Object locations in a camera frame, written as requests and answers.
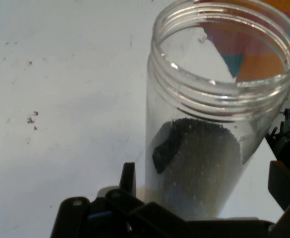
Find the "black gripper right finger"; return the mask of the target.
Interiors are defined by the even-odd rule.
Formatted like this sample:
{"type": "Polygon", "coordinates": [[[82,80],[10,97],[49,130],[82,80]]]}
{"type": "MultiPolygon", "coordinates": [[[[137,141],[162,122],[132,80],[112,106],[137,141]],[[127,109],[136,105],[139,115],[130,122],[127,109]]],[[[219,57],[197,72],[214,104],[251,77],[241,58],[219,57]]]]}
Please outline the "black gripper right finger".
{"type": "Polygon", "coordinates": [[[283,162],[270,162],[268,190],[284,211],[271,229],[270,236],[290,238],[290,169],[283,162]]]}

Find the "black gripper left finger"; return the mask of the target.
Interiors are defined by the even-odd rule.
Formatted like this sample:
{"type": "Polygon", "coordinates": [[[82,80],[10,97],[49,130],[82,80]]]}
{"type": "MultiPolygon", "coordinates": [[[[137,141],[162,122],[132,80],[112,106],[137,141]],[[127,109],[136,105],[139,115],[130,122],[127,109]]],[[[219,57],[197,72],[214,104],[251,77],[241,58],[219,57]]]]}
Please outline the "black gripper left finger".
{"type": "Polygon", "coordinates": [[[188,224],[156,203],[136,198],[135,164],[124,163],[118,187],[89,201],[64,200],[53,238],[190,238],[188,224]]]}

